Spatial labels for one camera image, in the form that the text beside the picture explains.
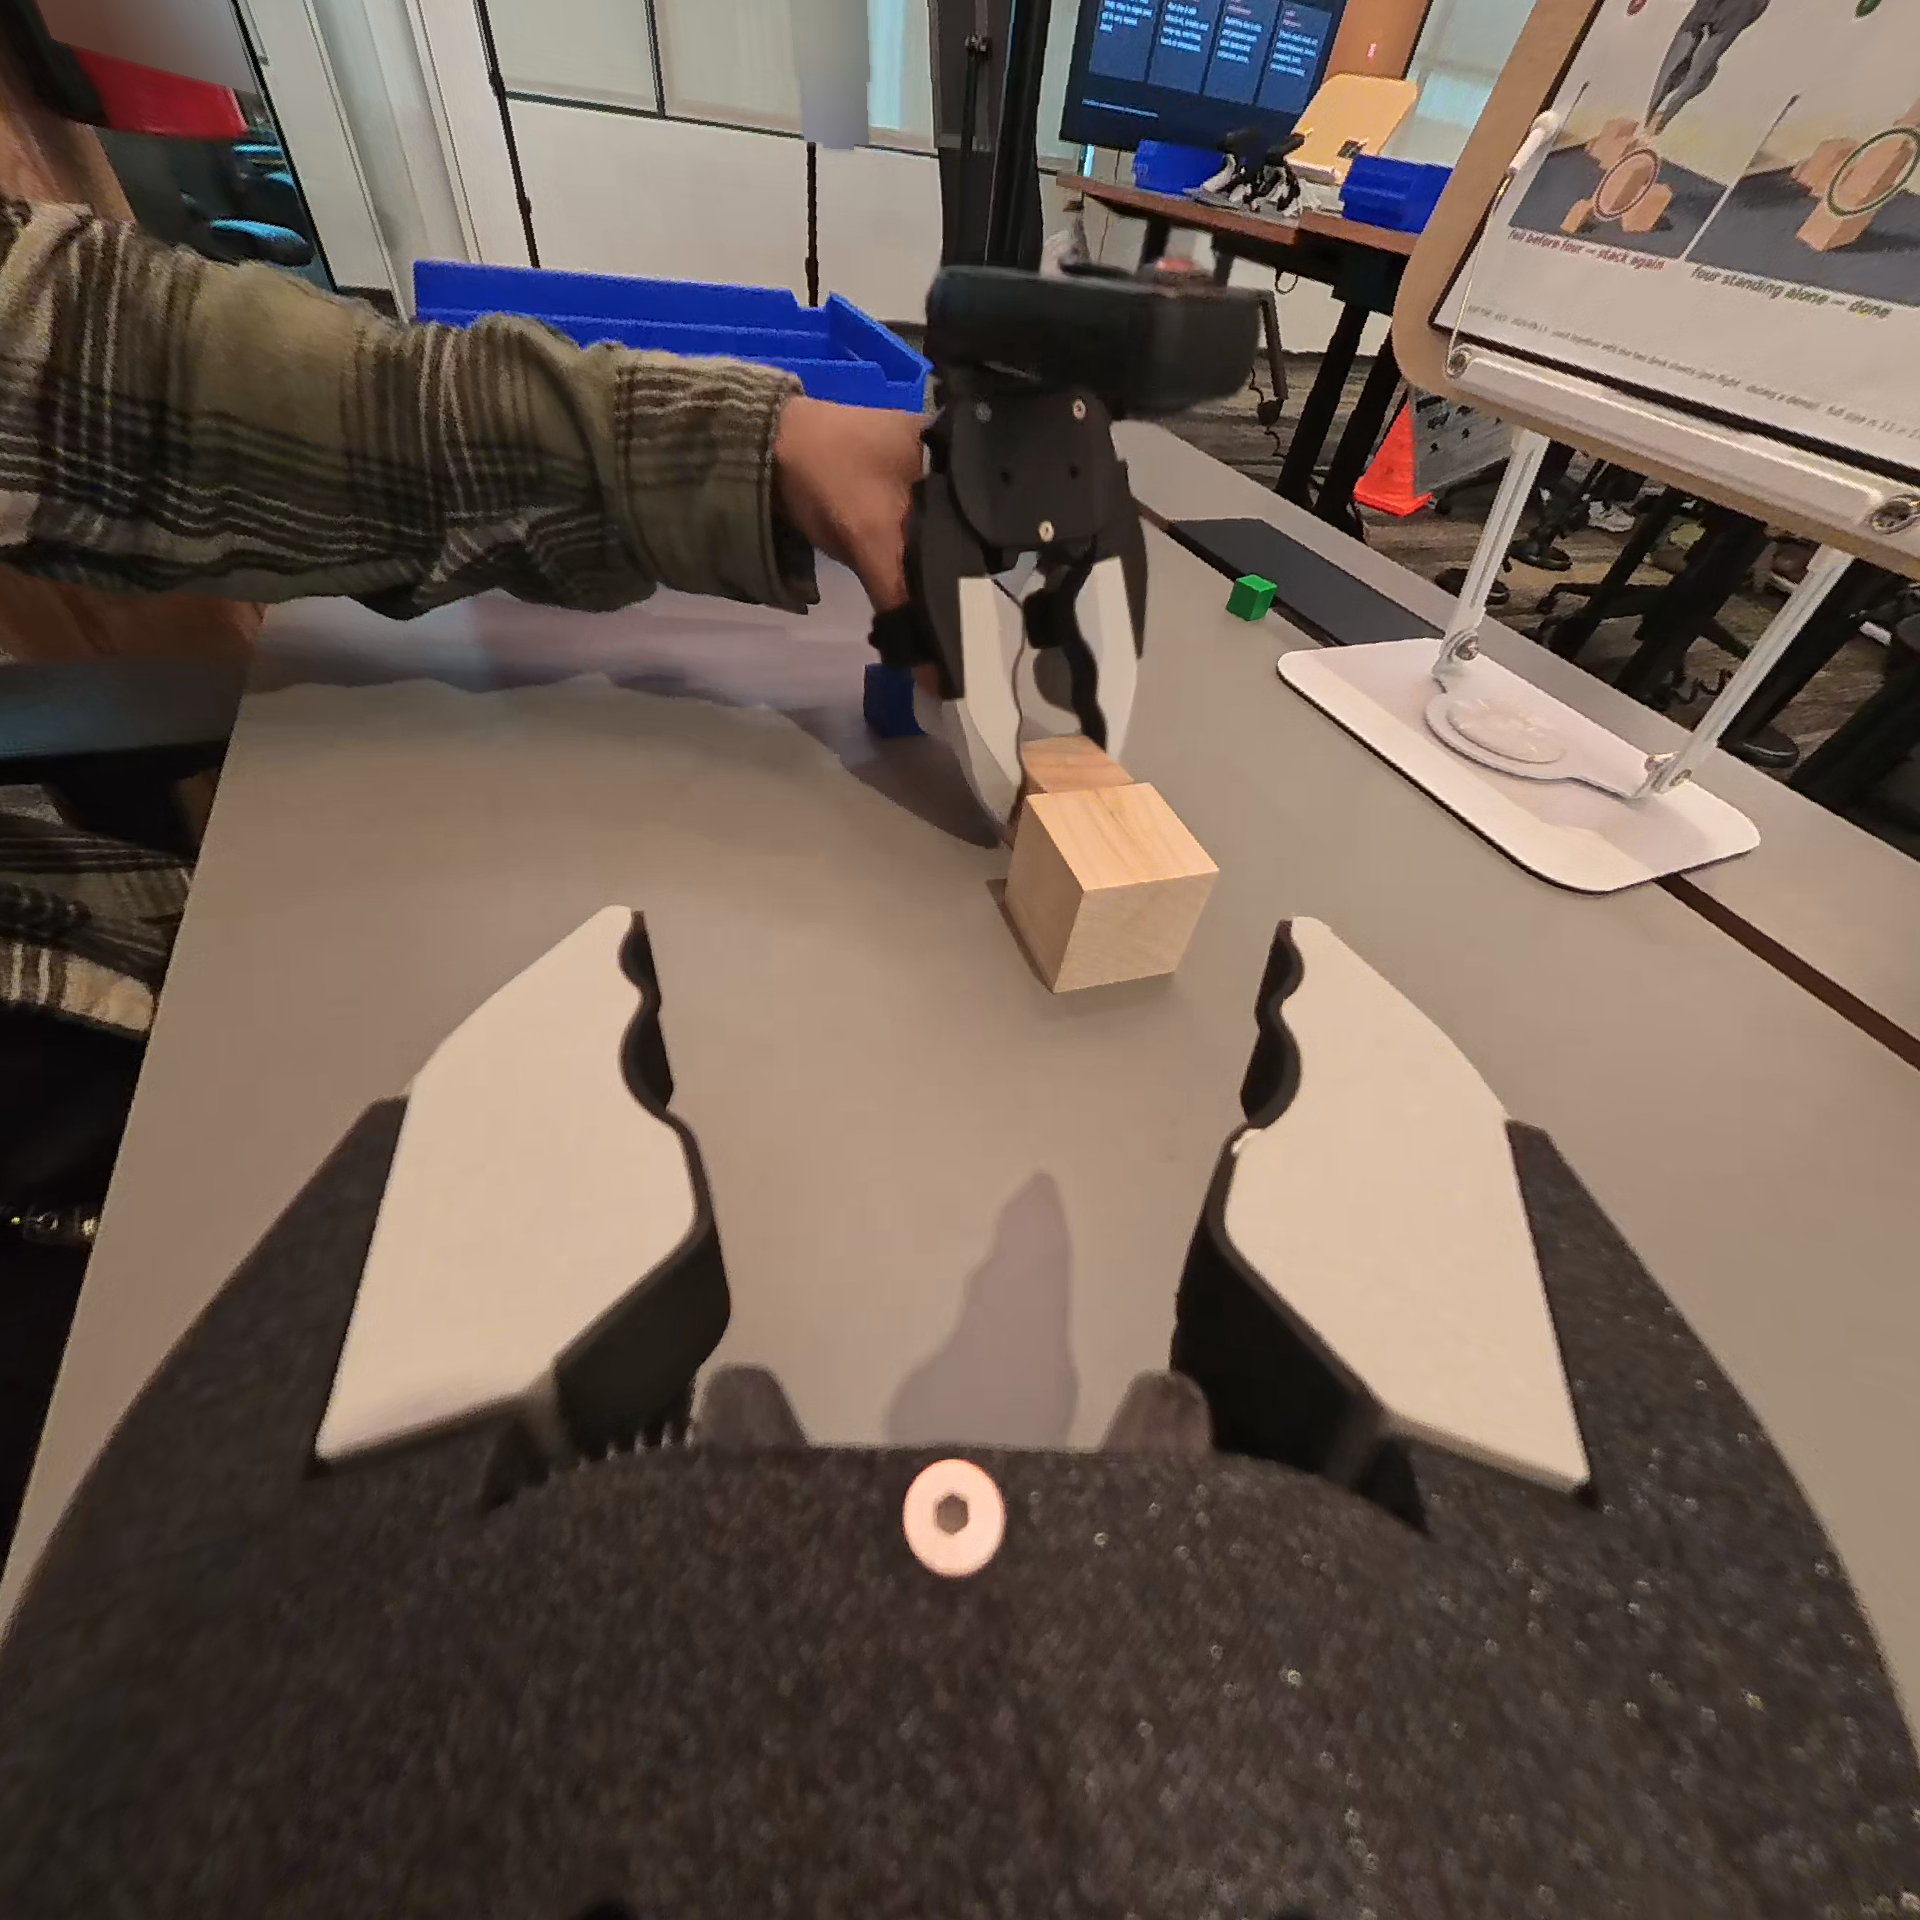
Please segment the person's plaid shirt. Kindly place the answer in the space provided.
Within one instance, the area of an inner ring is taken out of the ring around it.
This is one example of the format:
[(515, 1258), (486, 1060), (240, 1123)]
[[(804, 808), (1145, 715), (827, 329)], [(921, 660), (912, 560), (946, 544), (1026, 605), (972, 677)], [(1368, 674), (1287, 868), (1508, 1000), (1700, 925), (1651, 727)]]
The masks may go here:
[(169, 852), (2, 814), (2, 1010), (144, 1043), (194, 868)]

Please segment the small natural wooden cube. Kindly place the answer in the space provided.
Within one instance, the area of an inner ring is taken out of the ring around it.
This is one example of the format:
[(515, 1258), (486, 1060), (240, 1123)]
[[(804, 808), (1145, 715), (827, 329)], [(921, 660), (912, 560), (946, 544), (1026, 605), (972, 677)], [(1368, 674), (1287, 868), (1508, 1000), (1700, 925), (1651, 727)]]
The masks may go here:
[(1025, 795), (1063, 795), (1133, 786), (1126, 766), (1081, 734), (1036, 736), (1019, 745)]

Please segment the person's left forearm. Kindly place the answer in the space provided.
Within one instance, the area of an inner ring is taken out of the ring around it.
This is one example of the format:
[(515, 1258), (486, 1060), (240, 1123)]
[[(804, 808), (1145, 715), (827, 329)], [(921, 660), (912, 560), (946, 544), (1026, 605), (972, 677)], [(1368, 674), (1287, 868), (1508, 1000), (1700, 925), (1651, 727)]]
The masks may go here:
[(2, 208), (2, 559), (40, 581), (802, 612), (814, 554), (774, 507), (796, 395), (752, 361), (398, 322), (82, 207)]

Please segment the dark wooden desk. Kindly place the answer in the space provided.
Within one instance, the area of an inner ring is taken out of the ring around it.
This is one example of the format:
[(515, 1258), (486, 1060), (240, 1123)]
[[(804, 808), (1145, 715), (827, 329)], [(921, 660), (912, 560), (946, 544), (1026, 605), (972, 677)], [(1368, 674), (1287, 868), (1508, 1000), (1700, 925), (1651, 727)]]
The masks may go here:
[(1267, 218), (1245, 208), (1166, 197), (1065, 169), (1056, 171), (1051, 181), (1069, 203), (1096, 207), (1143, 223), (1139, 266), (1145, 267), (1171, 259), (1177, 239), (1204, 239), (1211, 247), (1211, 264), (1201, 267), (1201, 276), (1214, 282), (1225, 282), (1230, 267), (1245, 264), (1271, 267), (1280, 277), (1294, 276), (1316, 282), (1340, 302), (1332, 343), (1321, 349), (1319, 372), (1294, 419), (1276, 489), (1294, 507), (1361, 539), (1357, 485), (1406, 395), (1403, 368), (1389, 338), (1374, 354), (1372, 372), (1366, 372), (1337, 443), (1329, 443), (1332, 424), (1366, 328), (1393, 314), (1414, 237), (1401, 229), (1355, 223), (1340, 213), (1307, 211), (1294, 221)]

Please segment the tan cardboard piece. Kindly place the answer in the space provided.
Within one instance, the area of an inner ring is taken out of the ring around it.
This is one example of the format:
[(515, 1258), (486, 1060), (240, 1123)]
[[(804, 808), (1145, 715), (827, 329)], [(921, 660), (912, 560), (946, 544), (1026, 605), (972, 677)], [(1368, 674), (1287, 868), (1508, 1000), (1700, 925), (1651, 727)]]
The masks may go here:
[(1287, 164), (1309, 179), (1345, 179), (1357, 157), (1379, 157), (1417, 103), (1417, 80), (1334, 73), (1294, 122)]

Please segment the black white gadget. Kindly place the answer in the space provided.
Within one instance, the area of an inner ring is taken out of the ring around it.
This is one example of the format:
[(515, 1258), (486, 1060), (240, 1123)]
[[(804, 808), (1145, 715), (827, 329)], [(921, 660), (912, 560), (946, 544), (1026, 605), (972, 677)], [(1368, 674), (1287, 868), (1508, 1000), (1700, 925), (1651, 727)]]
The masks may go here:
[(1224, 159), (1188, 197), (1265, 218), (1334, 211), (1351, 159), (1307, 130), (1245, 125), (1225, 138)]

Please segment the person's left hand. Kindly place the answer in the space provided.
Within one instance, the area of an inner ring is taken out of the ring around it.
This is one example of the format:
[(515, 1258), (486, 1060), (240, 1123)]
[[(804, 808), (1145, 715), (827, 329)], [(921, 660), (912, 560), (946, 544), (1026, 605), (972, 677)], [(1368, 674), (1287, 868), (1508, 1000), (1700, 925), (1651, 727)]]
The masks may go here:
[(798, 394), (774, 431), (774, 517), (855, 573), (877, 612), (905, 605), (905, 517), (923, 477), (923, 420)]

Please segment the black mat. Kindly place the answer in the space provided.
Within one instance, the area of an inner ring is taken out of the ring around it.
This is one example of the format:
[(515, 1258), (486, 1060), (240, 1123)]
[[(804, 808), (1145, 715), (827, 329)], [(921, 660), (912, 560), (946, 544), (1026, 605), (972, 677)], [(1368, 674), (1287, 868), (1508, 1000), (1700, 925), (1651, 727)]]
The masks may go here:
[(1442, 638), (1442, 627), (1265, 520), (1182, 517), (1165, 531), (1230, 581), (1271, 581), (1271, 608), (1321, 644)]

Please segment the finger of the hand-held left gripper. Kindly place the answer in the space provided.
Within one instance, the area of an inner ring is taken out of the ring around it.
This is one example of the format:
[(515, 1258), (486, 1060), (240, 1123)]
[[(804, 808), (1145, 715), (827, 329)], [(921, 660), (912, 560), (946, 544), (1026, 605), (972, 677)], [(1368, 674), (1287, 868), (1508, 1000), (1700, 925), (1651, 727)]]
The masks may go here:
[(1139, 687), (1143, 627), (1128, 563), (1042, 569), (1026, 591), (1026, 715), (1120, 756)]
[(929, 661), (915, 715), (952, 752), (972, 803), (1001, 842), (1025, 795), (1016, 605), (990, 573), (940, 591), (923, 616)]

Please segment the dark display screen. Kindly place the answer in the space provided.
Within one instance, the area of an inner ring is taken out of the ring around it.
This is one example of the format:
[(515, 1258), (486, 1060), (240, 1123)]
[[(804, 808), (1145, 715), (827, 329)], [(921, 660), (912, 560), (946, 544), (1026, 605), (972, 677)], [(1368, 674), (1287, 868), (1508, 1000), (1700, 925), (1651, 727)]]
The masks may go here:
[(1291, 132), (1329, 71), (1345, 13), (1342, 3), (1084, 3), (1062, 138), (1217, 152), (1245, 127)]

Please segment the white document stand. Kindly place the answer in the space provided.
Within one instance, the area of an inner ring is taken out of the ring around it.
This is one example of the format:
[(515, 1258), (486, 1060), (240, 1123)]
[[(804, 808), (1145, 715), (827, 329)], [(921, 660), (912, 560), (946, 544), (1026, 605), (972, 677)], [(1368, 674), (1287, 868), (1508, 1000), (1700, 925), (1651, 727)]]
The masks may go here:
[(1726, 731), (1824, 608), (1854, 559), (1817, 548), (1682, 749), (1645, 751), (1488, 653), (1491, 581), (1513, 539), (1548, 437), (1518, 431), (1464, 586), (1440, 638), (1294, 650), (1280, 682), (1554, 885), (1609, 895), (1742, 857), (1761, 829), (1737, 804), (1689, 795)]

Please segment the wooden instruction board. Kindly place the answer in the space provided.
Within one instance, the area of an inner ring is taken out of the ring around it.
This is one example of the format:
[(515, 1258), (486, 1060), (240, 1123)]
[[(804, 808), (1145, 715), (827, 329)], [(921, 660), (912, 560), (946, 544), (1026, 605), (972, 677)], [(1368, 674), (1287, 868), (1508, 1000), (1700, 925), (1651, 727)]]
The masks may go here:
[(1917, 5), (1536, 5), (1408, 260), (1408, 382), (1917, 570)]

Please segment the large blue plastic bin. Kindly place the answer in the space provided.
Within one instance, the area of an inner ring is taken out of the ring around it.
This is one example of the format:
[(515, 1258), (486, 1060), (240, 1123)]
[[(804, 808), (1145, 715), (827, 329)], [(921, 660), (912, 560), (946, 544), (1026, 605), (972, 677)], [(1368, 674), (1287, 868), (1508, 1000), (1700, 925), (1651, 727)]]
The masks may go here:
[(774, 286), (422, 259), (414, 297), (422, 322), (513, 314), (580, 347), (728, 357), (790, 372), (807, 395), (844, 405), (919, 415), (929, 391), (929, 360), (839, 295), (804, 306)]

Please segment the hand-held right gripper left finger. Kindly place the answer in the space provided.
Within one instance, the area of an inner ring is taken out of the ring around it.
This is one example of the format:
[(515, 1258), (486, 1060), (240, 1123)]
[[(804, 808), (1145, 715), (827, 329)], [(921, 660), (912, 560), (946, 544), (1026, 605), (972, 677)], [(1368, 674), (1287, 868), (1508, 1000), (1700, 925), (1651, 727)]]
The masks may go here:
[(338, 1469), (483, 1418), (561, 1461), (670, 1444), (728, 1322), (651, 931), (608, 906), (409, 1082), (315, 1455)]

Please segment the large natural wooden cube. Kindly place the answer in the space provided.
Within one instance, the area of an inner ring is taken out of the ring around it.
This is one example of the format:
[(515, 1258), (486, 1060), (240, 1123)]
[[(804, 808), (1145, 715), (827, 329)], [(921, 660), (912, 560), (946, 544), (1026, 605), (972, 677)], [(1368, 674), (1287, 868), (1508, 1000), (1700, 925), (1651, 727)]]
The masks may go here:
[(1025, 799), (1005, 914), (1056, 994), (1179, 970), (1218, 867), (1149, 782)]

